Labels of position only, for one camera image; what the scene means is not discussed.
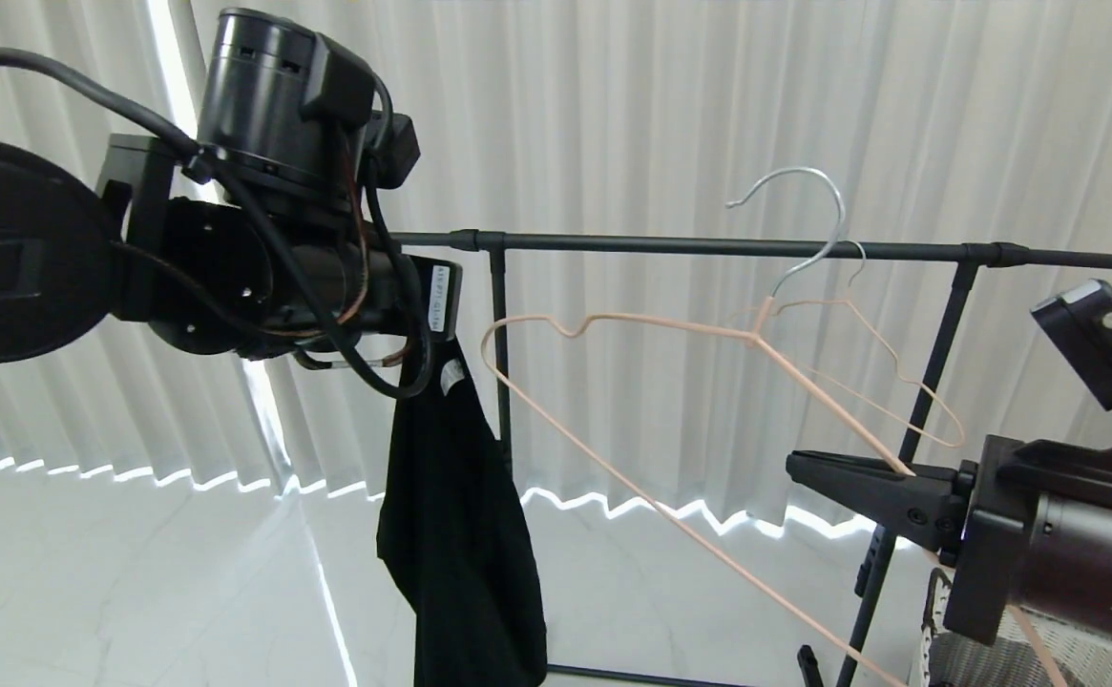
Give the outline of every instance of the vertical rack pole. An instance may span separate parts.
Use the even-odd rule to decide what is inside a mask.
[[[489,249],[488,262],[492,269],[492,319],[499,320],[509,316],[507,303],[508,292],[504,286],[504,240],[494,242]],[[509,375],[509,328],[499,327],[495,330],[495,366],[500,374]],[[503,381],[495,384],[495,405],[500,418],[500,454],[504,455],[509,475],[513,475],[513,421],[509,414],[509,388]]]
[[[975,275],[979,272],[980,262],[974,260],[959,262],[954,271],[954,281],[950,283],[950,297],[945,301],[945,309],[941,312],[939,332],[933,340],[930,360],[925,365],[923,382],[933,391],[936,391],[941,382],[941,375],[945,371],[950,347],[954,346],[955,335],[959,333],[959,325],[962,322],[962,310],[967,305],[971,287],[974,286]],[[909,425],[925,429],[932,406],[933,397],[927,395],[925,388],[922,388],[916,395],[916,405],[913,406]],[[920,442],[921,435],[909,429],[904,434],[904,442],[900,445],[900,460],[911,464],[916,457],[916,448]],[[861,569],[857,570],[855,593],[861,596],[861,606],[857,608],[856,621],[853,623],[853,634],[848,637],[848,644],[857,651],[865,648],[866,636],[870,635],[870,626],[873,625],[873,614],[878,608],[878,596],[882,595],[883,583],[886,583],[886,570],[891,567],[891,557],[894,556],[894,552],[895,535],[882,527],[875,528],[873,539],[870,540],[870,551],[866,552],[866,559],[864,564],[861,564]],[[845,657],[835,687],[852,686],[856,669],[857,661],[853,657]]]

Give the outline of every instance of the black shirt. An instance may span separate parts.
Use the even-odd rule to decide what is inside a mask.
[[[395,408],[377,556],[415,609],[416,687],[529,687],[547,626],[520,500],[458,340]],[[408,358],[403,379],[415,375]]]

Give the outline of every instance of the silver metal hook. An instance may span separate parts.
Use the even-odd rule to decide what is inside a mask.
[[[835,220],[835,229],[832,231],[831,238],[827,238],[826,243],[824,243],[823,247],[820,248],[817,252],[815,252],[812,257],[807,258],[806,260],[797,262],[796,266],[792,266],[792,268],[788,268],[783,275],[781,275],[781,279],[777,279],[777,282],[775,282],[775,286],[772,288],[771,296],[773,297],[777,295],[777,291],[781,290],[781,287],[783,286],[786,279],[791,278],[798,271],[808,268],[808,266],[814,265],[814,262],[822,260],[828,252],[831,252],[832,248],[834,248],[835,245],[838,243],[844,238],[845,233],[844,217],[846,217],[846,212],[844,210],[844,197],[840,196],[840,188],[835,186],[835,182],[832,181],[832,178],[830,178],[830,176],[826,176],[826,173],[823,172],[822,170],[817,170],[814,168],[781,168],[777,170],[773,170],[764,175],[763,178],[758,179],[758,181],[756,181],[755,185],[752,186],[752,189],[746,192],[746,196],[743,196],[742,199],[738,200],[727,201],[727,203],[725,203],[725,207],[736,208],[738,206],[742,206],[743,203],[746,203],[747,200],[752,199],[752,196],[755,196],[755,191],[759,190],[759,187],[764,186],[764,183],[766,182],[772,181],[778,176],[784,176],[786,173],[808,173],[817,176],[818,179],[823,179],[823,181],[826,182],[826,186],[830,186],[832,188],[832,195],[835,197],[836,220]]]
[[[852,243],[853,246],[856,246],[857,247],[857,251],[861,251],[861,266],[858,266],[857,271],[853,272],[853,276],[848,278],[848,286],[847,287],[848,288],[853,288],[853,280],[856,279],[857,275],[861,275],[862,271],[865,271],[865,263],[866,263],[866,260],[870,260],[870,257],[865,255],[865,247],[862,246],[861,243],[856,242],[856,240],[844,239],[844,242],[845,243]]]

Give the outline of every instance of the clothes hanger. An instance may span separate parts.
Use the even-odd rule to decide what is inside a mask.
[[[891,451],[891,449],[888,449],[886,445],[883,445],[882,441],[878,440],[877,436],[873,434],[873,431],[870,431],[868,429],[866,429],[864,425],[861,425],[861,421],[857,421],[857,419],[853,417],[853,415],[850,415],[847,410],[843,408],[843,406],[840,406],[840,404],[836,400],[832,399],[832,396],[827,395],[822,387],[818,387],[817,384],[814,384],[812,381],[812,379],[805,377],[803,371],[797,369],[797,367],[793,365],[792,361],[787,360],[787,358],[784,355],[782,355],[782,352],[777,351],[777,349],[775,349],[771,344],[766,342],[766,340],[762,338],[762,336],[759,335],[759,330],[764,326],[766,319],[768,319],[768,312],[772,308],[773,301],[775,300],[775,293],[783,286],[783,283],[786,282],[786,280],[791,278],[794,273],[803,271],[806,268],[808,268],[808,266],[813,266],[814,262],[822,260],[822,258],[824,258],[832,250],[832,248],[834,248],[835,245],[838,243],[840,240],[844,238],[845,233],[844,229],[845,209],[844,209],[843,197],[840,196],[840,189],[835,186],[834,182],[832,182],[831,178],[827,178],[827,176],[824,172],[813,168],[804,168],[803,166],[797,166],[797,168],[782,168],[774,170],[770,173],[766,173],[763,178],[758,179],[758,181],[756,181],[755,185],[752,186],[752,189],[746,193],[746,196],[744,196],[739,200],[733,200],[731,201],[731,203],[726,203],[726,207],[734,208],[742,206],[746,200],[751,199],[752,196],[755,195],[755,192],[759,190],[759,188],[764,186],[766,182],[770,182],[773,179],[781,178],[781,176],[788,173],[808,173],[816,176],[816,178],[822,179],[823,182],[826,182],[827,186],[831,187],[831,190],[835,198],[836,212],[838,212],[840,218],[838,221],[836,221],[835,223],[835,229],[833,230],[831,238],[823,245],[821,249],[818,249],[817,252],[815,252],[808,259],[798,262],[798,265],[793,266],[791,269],[786,270],[782,275],[781,279],[777,279],[777,282],[775,282],[772,292],[770,292],[770,295],[766,296],[764,301],[762,301],[762,303],[759,305],[758,308],[759,313],[758,317],[756,318],[755,326],[753,326],[752,330],[747,331],[747,330],[731,329],[729,327],[714,327],[708,325],[698,325],[698,322],[644,316],[643,313],[592,313],[590,316],[587,316],[585,319],[583,319],[580,325],[574,327],[574,329],[568,329],[567,327],[562,326],[560,322],[556,320],[555,317],[549,316],[549,313],[526,313],[526,316],[513,316],[513,317],[502,318],[498,321],[492,322],[492,326],[488,327],[487,331],[483,332],[483,338],[480,340],[480,357],[483,359],[483,365],[486,365],[487,368],[492,371],[492,374],[502,384],[504,384],[504,386],[506,386],[513,394],[517,396],[517,399],[525,401],[525,404],[528,405],[530,409],[535,410],[535,412],[537,412],[539,417],[543,417],[544,420],[549,422],[549,425],[553,428],[556,428],[556,431],[559,431],[560,435],[564,435],[565,438],[567,438],[575,445],[575,447],[580,448],[586,456],[588,456],[599,467],[603,467],[604,470],[607,470],[607,472],[612,475],[612,477],[618,479],[622,484],[624,484],[625,487],[628,487],[631,491],[634,492],[634,495],[642,497],[642,499],[645,500],[648,505],[651,505],[656,512],[661,514],[663,517],[668,519],[668,521],[671,521],[672,525],[674,525],[675,527],[678,527],[678,529],[681,529],[684,535],[691,536],[691,539],[694,539],[696,544],[699,544],[701,547],[705,548],[705,550],[712,552],[712,555],[715,556],[721,562],[725,564],[725,566],[729,567],[729,569],[733,569],[734,572],[741,575],[753,587],[759,589],[761,591],[764,591],[765,595],[767,595],[773,601],[775,601],[777,605],[781,605],[782,608],[793,614],[801,621],[805,623],[805,625],[807,625],[810,629],[817,631],[817,634],[822,636],[824,639],[826,639],[827,643],[836,645],[836,647],[838,647],[840,650],[843,650],[845,654],[847,654],[847,656],[852,657],[853,660],[856,660],[857,665],[864,666],[865,669],[870,670],[875,676],[882,678],[884,683],[891,684],[892,687],[907,687],[903,681],[895,678],[893,675],[886,673],[886,670],[881,669],[878,665],[874,664],[874,661],[871,661],[868,657],[862,656],[860,651],[857,651],[853,647],[850,647],[850,645],[847,643],[844,643],[843,639],[840,639],[840,637],[833,635],[831,630],[823,627],[821,623],[814,620],[813,617],[811,617],[808,614],[805,614],[801,608],[797,608],[797,605],[795,605],[791,600],[785,599],[785,597],[781,596],[775,589],[773,589],[773,587],[770,587],[768,584],[762,581],[762,579],[757,578],[752,572],[748,572],[748,570],[745,569],[745,567],[743,567],[742,565],[739,565],[738,561],[735,561],[733,557],[729,557],[729,554],[723,551],[719,547],[717,547],[717,545],[709,542],[707,538],[704,538],[704,536],[697,534],[695,529],[692,529],[692,527],[689,525],[686,525],[686,522],[681,521],[681,519],[676,518],[672,512],[666,511],[666,508],[662,508],[661,504],[657,502],[655,497],[648,495],[648,492],[644,491],[643,488],[639,488],[637,484],[628,479],[626,475],[619,472],[619,470],[617,470],[616,467],[612,466],[600,455],[598,455],[598,452],[596,452],[594,448],[590,448],[589,445],[585,444],[585,441],[583,441],[580,438],[577,438],[576,435],[573,435],[572,430],[568,430],[568,428],[565,427],[563,422],[556,419],[556,417],[553,417],[552,414],[548,412],[546,408],[543,408],[542,405],[538,405],[538,401],[530,399],[530,397],[520,387],[518,387],[516,382],[509,379],[507,375],[503,374],[503,371],[500,371],[500,369],[497,368],[494,361],[492,361],[488,357],[488,344],[492,341],[492,338],[494,338],[495,331],[500,329],[500,327],[517,325],[517,322],[523,322],[523,321],[547,322],[547,325],[550,326],[552,329],[555,329],[558,333],[564,336],[565,339],[578,338],[578,336],[585,333],[586,330],[589,329],[589,326],[594,325],[594,322],[596,321],[614,320],[614,321],[637,322],[637,325],[663,327],[664,329],[677,329],[694,333],[708,333],[712,336],[721,336],[721,338],[725,339],[742,340],[744,344],[747,345],[747,347],[755,347],[759,349],[759,351],[764,352],[766,357],[771,358],[771,360],[774,361],[774,364],[777,365],[777,367],[784,371],[784,374],[787,374],[788,377],[793,378],[794,381],[796,381],[802,388],[804,388],[805,391],[807,391],[808,395],[811,395],[814,400],[821,401],[821,404],[825,405],[825,407],[830,409],[831,412],[834,414],[834,416],[836,416],[836,418],[840,419],[840,421],[843,421],[844,425],[847,426],[848,429],[851,429],[856,436],[860,436],[860,438],[864,440],[870,448],[873,448],[874,452],[877,454],[877,456],[882,458],[883,461],[886,461],[886,465],[891,466],[891,469],[894,470],[896,475],[914,475],[913,470],[911,470],[906,465],[904,465],[903,461],[900,461],[900,458],[896,458],[895,455]],[[1022,613],[1021,609],[1016,609],[1016,611],[1017,614]],[[1035,634],[1033,627],[1030,625],[1030,621],[1026,620],[1025,615],[1022,615],[1022,617],[1019,617],[1019,615],[1014,615],[1014,618],[1019,620],[1019,624],[1023,627],[1023,631],[1026,631],[1027,639],[1031,639],[1032,648],[1035,650],[1036,656],[1040,657],[1040,660],[1044,663],[1044,668],[1048,669],[1048,674],[1050,675],[1050,677],[1052,677],[1054,687],[1069,687],[1068,684],[1063,681],[1063,675],[1061,675],[1061,670],[1056,668],[1055,661],[1052,660],[1052,657],[1050,656],[1050,654],[1048,654],[1048,649],[1045,649],[1043,647],[1043,643],[1039,640],[1039,635]]]
[[[962,427],[962,421],[961,419],[959,419],[959,416],[954,414],[953,409],[950,409],[950,406],[947,406],[946,401],[942,400],[940,396],[936,395],[933,388],[930,388],[925,382],[919,379],[909,378],[904,375],[903,368],[901,368],[900,364],[900,354],[895,352],[895,348],[892,347],[892,345],[888,344],[887,340],[884,339],[883,336],[878,333],[878,329],[864,316],[864,313],[861,313],[861,310],[856,307],[855,303],[853,303],[853,282],[856,281],[856,278],[858,277],[858,275],[862,273],[862,271],[865,271],[866,262],[868,262],[870,258],[868,256],[866,256],[865,247],[862,246],[860,242],[857,242],[857,240],[843,239],[842,242],[852,243],[853,246],[856,246],[857,251],[861,252],[861,266],[857,266],[856,271],[853,272],[853,276],[848,278],[848,281],[845,286],[844,299],[788,301],[788,303],[784,303],[783,306],[777,308],[777,310],[775,310],[774,313],[771,313],[771,316],[768,316],[767,319],[777,318],[778,316],[781,316],[782,312],[785,312],[785,310],[801,306],[846,306],[850,310],[852,310],[853,317],[860,320],[861,325],[864,326],[866,330],[870,331],[870,335],[872,335],[874,339],[877,339],[878,344],[882,344],[882,347],[886,349],[887,355],[891,356],[892,361],[894,361],[895,364],[895,377],[900,378],[901,382],[911,384],[911,386],[919,387],[921,388],[921,390],[925,391],[927,396],[930,396],[930,399],[933,399],[934,405],[940,406],[941,410],[943,410],[943,412],[947,415],[950,421],[954,425],[955,434],[959,436],[959,439],[955,441],[947,441],[945,439],[941,439],[940,436],[931,435],[930,431],[926,431],[925,429],[916,427],[912,422],[906,421],[906,419],[904,419],[903,417],[900,417],[895,412],[892,412],[891,409],[884,408],[884,406],[880,405],[877,401],[870,399],[868,396],[861,394],[861,391],[855,390],[855,388],[848,387],[843,381],[840,381],[838,379],[835,379],[831,375],[825,374],[825,371],[812,368],[810,366],[797,365],[796,361],[794,361],[794,365],[797,365],[798,369],[803,369],[808,374],[814,375],[814,377],[818,377],[827,382],[831,382],[832,386],[838,387],[840,390],[845,391],[853,397],[856,397],[857,400],[864,401],[864,404],[870,406],[870,408],[878,410],[878,412],[893,419],[893,421],[897,421],[901,426],[904,426],[906,429],[923,436],[923,438],[926,438],[930,441],[940,444],[942,447],[945,448],[964,447],[964,445],[967,442],[967,434],[964,427]],[[738,316],[742,316],[742,313],[756,312],[758,309],[759,308],[757,307],[753,307],[753,308],[746,308],[745,310],[738,310],[738,312],[735,312],[733,316],[731,316],[729,319],[727,319],[727,321],[734,321],[734,319],[737,318]]]

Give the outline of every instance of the round black cover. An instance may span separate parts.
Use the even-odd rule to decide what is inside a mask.
[[[118,236],[79,179],[0,143],[0,364],[71,344],[110,311]]]

